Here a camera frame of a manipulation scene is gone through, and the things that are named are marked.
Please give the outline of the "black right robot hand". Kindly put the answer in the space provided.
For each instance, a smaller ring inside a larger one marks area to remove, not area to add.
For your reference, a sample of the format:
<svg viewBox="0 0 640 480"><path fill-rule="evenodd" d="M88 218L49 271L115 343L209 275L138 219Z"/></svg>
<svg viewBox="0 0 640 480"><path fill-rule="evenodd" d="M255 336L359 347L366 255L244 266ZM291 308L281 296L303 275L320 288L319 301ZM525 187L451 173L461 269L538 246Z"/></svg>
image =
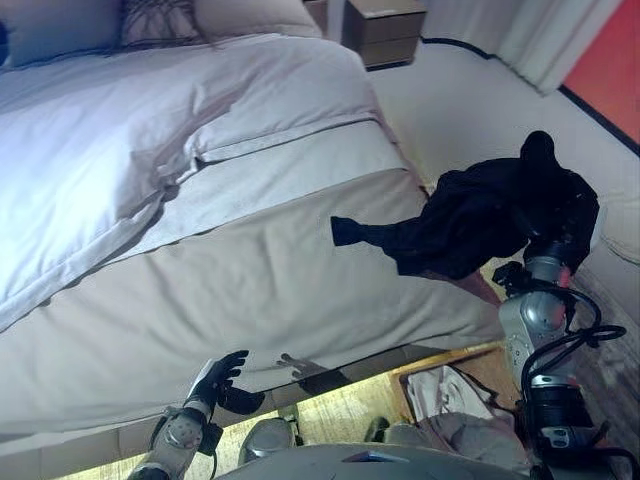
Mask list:
<svg viewBox="0 0 640 480"><path fill-rule="evenodd" d="M543 221L537 222L523 213L517 215L517 222L528 244L524 250L526 259L533 257L554 257L565 259L569 256L574 236L563 226Z"/></svg>

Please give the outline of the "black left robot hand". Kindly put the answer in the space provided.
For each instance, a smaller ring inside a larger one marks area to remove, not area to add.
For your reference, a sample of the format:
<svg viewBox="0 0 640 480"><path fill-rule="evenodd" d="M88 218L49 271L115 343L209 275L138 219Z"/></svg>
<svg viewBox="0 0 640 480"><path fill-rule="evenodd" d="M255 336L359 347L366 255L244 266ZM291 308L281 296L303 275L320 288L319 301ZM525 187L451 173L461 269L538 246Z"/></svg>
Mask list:
<svg viewBox="0 0 640 480"><path fill-rule="evenodd" d="M248 350L238 350L219 360L208 359L196 376L183 407L200 411L206 417L211 417L217 406L237 415L257 412L265 394L234 386L234 379L240 375L248 355Z"/></svg>

